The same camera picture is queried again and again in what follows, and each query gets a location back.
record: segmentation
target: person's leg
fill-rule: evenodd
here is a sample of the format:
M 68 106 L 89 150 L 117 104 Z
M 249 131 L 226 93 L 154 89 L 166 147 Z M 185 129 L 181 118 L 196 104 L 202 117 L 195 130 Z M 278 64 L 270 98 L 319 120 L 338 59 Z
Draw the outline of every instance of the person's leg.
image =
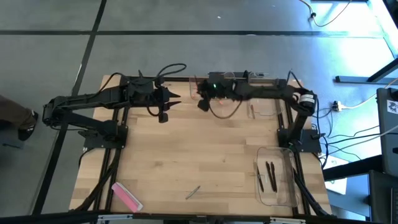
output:
M 33 133 L 39 115 L 0 95 L 0 119 L 18 127 L 18 137 L 25 141 Z

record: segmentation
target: white cable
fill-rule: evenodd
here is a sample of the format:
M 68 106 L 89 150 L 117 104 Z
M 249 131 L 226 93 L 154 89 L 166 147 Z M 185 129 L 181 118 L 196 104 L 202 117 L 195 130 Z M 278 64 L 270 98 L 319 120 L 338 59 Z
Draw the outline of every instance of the white cable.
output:
M 333 22 L 335 19 L 337 19 L 337 17 L 340 16 L 340 14 L 344 12 L 344 10 L 346 10 L 346 8 L 348 7 L 348 5 L 349 5 L 349 4 L 351 3 L 351 1 L 353 1 L 353 0 L 349 0 L 349 2 L 347 3 L 346 7 L 344 7 L 344 9 L 341 10 L 341 12 L 339 12 L 339 14 L 337 14 L 336 17 L 334 17 L 331 21 L 329 21 L 329 22 L 327 22 L 326 24 L 323 24 L 323 25 L 317 24 L 317 21 L 315 20 L 316 13 L 314 13 L 314 11 L 312 10 L 311 5 L 309 5 L 309 3 L 307 3 L 307 2 L 304 1 L 304 0 L 299 0 L 299 1 L 302 2 L 302 3 L 304 3 L 304 4 L 309 8 L 309 10 L 310 10 L 310 16 L 311 16 L 311 18 L 313 19 L 313 22 L 315 23 L 315 25 L 317 25 L 318 27 L 324 27 L 324 26 L 327 26 L 327 25 L 331 24 L 331 22 Z
M 329 153 L 329 155 L 330 155 L 330 154 L 333 154 L 333 153 L 335 153 L 335 152 L 338 152 L 338 151 L 342 151 L 342 150 L 344 150 L 344 149 L 346 149 L 346 148 L 348 148 L 348 147 L 356 146 L 356 145 L 358 145 L 358 144 L 362 144 L 362 143 L 371 141 L 371 140 L 373 140 L 373 139 L 379 138 L 379 137 L 381 137 L 381 136 L 384 136 L 384 135 L 390 133 L 391 131 L 393 131 L 393 130 L 395 130 L 395 129 L 397 129 L 397 128 L 398 128 L 398 125 L 395 126 L 395 127 L 393 127 L 393 128 L 391 128 L 390 130 L 386 131 L 385 133 L 379 134 L 379 135 L 376 136 L 376 137 L 373 137 L 373 138 L 368 139 L 368 140 L 365 140 L 365 141 L 357 142 L 357 143 L 355 143 L 355 144 L 352 144 L 352 145 L 349 145 L 349 146 L 346 146 L 346 147 L 342 147 L 342 148 L 340 148 L 340 149 L 337 150 L 337 151 L 334 151 L 334 152 Z
M 389 86 L 391 86 L 394 82 L 396 82 L 398 80 L 398 78 L 394 79 L 393 81 L 391 81 L 390 83 L 388 83 L 388 85 L 386 85 L 384 88 L 388 88 Z M 369 97 L 369 99 L 365 100 L 364 102 L 356 105 L 356 106 L 345 106 L 345 105 L 341 105 L 342 109 L 355 109 L 358 108 L 362 105 L 364 105 L 366 102 L 368 102 L 369 100 L 371 100 L 374 96 L 376 96 L 377 93 L 373 94 L 371 97 Z

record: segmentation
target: shoe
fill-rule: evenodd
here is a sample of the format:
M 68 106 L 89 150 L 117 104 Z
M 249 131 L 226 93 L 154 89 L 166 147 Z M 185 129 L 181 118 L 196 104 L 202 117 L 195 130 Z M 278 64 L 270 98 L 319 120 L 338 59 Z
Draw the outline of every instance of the shoe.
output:
M 33 118 L 37 121 L 39 114 L 32 110 Z M 18 129 L 18 139 L 21 141 L 26 141 L 33 134 L 36 128 L 36 124 L 32 125 L 28 129 Z

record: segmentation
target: pen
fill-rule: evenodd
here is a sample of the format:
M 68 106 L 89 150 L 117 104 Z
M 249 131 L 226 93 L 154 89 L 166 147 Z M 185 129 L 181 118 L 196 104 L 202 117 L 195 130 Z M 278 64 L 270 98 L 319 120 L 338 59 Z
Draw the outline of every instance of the pen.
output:
M 271 168 L 269 167 L 269 163 L 267 161 L 266 161 L 266 167 L 267 167 L 267 173 L 268 173 L 268 177 L 269 177 L 269 182 L 271 183 L 272 190 L 274 192 L 276 192 L 275 187 L 274 187 L 274 180 L 271 175 Z
M 198 187 L 196 187 L 194 190 L 192 190 L 191 193 L 188 194 L 187 197 L 185 197 L 185 199 L 187 200 L 188 198 L 190 198 L 194 193 L 196 193 L 200 188 L 200 185 Z
M 276 187 L 275 166 L 273 162 L 271 162 L 271 172 L 272 172 L 272 180 L 274 181 L 274 190 L 275 192 L 278 192 L 278 189 Z
M 260 188 L 261 188 L 261 191 L 262 191 L 262 192 L 264 192 L 264 186 L 262 185 L 262 181 L 261 181 L 261 176 L 260 176 L 260 170 L 259 170 L 259 166 L 257 166 L 257 178 L 258 178 L 258 180 L 259 180 L 259 183 L 260 183 Z

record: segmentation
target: metal bracket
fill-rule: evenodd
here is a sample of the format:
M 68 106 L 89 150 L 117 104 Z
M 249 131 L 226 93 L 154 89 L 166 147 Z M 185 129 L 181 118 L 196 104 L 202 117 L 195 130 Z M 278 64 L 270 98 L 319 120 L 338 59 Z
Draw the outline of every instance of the metal bracket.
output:
M 305 220 L 299 220 L 295 218 L 277 218 L 277 217 L 270 217 L 271 222 L 275 224 L 305 224 Z
M 86 139 L 84 143 L 86 148 L 123 149 L 126 144 L 128 129 L 129 127 L 126 125 L 119 125 L 118 134 L 112 139 L 105 139 L 95 130 L 79 131 L 79 134 Z
M 111 220 L 128 220 L 133 218 L 133 214 L 122 214 L 122 215 L 98 215 L 98 221 L 111 221 Z
M 287 129 L 278 129 L 278 142 L 280 147 L 286 147 Z M 317 130 L 304 129 L 302 131 L 301 145 L 297 145 L 298 152 L 322 152 L 319 140 L 312 139 L 311 135 L 318 134 Z

